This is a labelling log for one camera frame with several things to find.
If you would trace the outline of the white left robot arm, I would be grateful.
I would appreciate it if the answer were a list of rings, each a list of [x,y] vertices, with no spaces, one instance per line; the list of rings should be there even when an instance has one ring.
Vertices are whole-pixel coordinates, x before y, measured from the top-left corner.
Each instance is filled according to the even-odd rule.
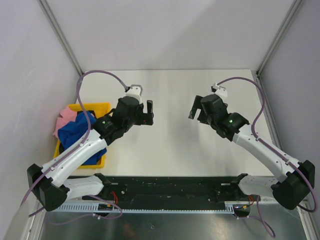
[[[97,118],[73,145],[43,166],[32,164],[27,169],[28,191],[48,212],[77,197],[91,195],[100,200],[107,199],[111,193],[110,182],[102,174],[77,179],[68,179],[69,176],[94,154],[121,138],[132,126],[151,126],[153,123],[152,100],[143,104],[132,96],[119,98],[116,108]]]

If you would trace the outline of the blue t shirt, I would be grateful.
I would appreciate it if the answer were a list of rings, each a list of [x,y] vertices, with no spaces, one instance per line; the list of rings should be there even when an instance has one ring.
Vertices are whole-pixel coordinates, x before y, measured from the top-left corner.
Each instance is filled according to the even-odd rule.
[[[77,113],[75,121],[70,121],[65,126],[57,130],[57,137],[60,140],[59,153],[61,154],[65,149],[74,144],[80,137],[82,137],[88,130],[88,123],[85,114],[82,111]],[[82,165],[97,165],[101,157],[107,152],[104,148],[92,155]]]

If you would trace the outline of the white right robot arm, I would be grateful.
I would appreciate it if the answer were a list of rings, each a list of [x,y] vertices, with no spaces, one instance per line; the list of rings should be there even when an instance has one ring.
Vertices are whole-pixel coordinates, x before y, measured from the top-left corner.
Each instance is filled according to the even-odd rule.
[[[240,174],[230,188],[231,196],[242,201],[248,195],[275,199],[288,210],[295,209],[314,188],[315,166],[309,161],[301,162],[254,136],[252,126],[237,112],[229,113],[227,104],[216,94],[197,95],[190,110],[189,119],[196,117],[209,125],[221,137],[242,147],[273,174],[272,177],[258,177]]]

